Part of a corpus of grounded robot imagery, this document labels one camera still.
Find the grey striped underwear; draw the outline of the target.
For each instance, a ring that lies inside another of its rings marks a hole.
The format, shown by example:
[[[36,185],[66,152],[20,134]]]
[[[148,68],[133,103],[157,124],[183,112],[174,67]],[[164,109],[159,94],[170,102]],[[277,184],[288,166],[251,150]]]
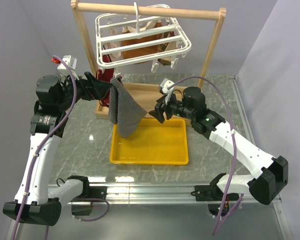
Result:
[[[138,128],[147,111],[141,107],[116,78],[110,80],[108,117],[120,137],[127,138]]]

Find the white plastic clip hanger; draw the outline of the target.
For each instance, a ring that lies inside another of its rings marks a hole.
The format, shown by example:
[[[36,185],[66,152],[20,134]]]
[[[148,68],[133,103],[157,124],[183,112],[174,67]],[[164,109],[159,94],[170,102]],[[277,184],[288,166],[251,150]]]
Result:
[[[144,27],[148,22],[158,20],[163,24],[162,27],[140,31],[140,28]],[[174,36],[122,46],[123,40],[140,39],[165,32],[174,32]],[[141,16],[140,14],[132,17],[118,13],[104,13],[95,18],[95,38],[96,62],[97,66],[102,70],[150,62],[151,72],[155,73],[161,65],[158,59],[168,56],[171,56],[171,65],[167,66],[174,70],[179,59],[185,58],[192,48],[190,39],[175,17]],[[124,51],[169,42],[176,42],[177,49],[123,59],[122,52]]]

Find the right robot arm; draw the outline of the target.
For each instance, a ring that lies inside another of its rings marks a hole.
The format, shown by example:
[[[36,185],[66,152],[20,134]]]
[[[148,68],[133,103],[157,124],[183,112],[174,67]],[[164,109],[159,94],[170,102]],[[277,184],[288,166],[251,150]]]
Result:
[[[248,171],[246,175],[221,173],[210,182],[210,195],[221,200],[227,194],[248,194],[269,205],[288,184],[289,163],[261,150],[215,111],[207,108],[206,97],[198,87],[187,87],[178,100],[172,87],[159,88],[162,97],[149,114],[160,123],[178,116],[190,121],[191,127],[236,158]]]

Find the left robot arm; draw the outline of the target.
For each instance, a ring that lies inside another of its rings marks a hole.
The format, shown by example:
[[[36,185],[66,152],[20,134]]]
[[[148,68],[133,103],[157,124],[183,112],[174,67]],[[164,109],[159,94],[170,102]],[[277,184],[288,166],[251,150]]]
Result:
[[[72,175],[60,187],[49,191],[53,160],[62,140],[69,113],[79,100],[102,100],[111,83],[85,77],[61,81],[55,75],[36,83],[34,115],[30,121],[30,149],[19,190],[3,206],[3,214],[22,224],[54,226],[62,208],[72,200],[86,201],[92,196],[86,176]]]

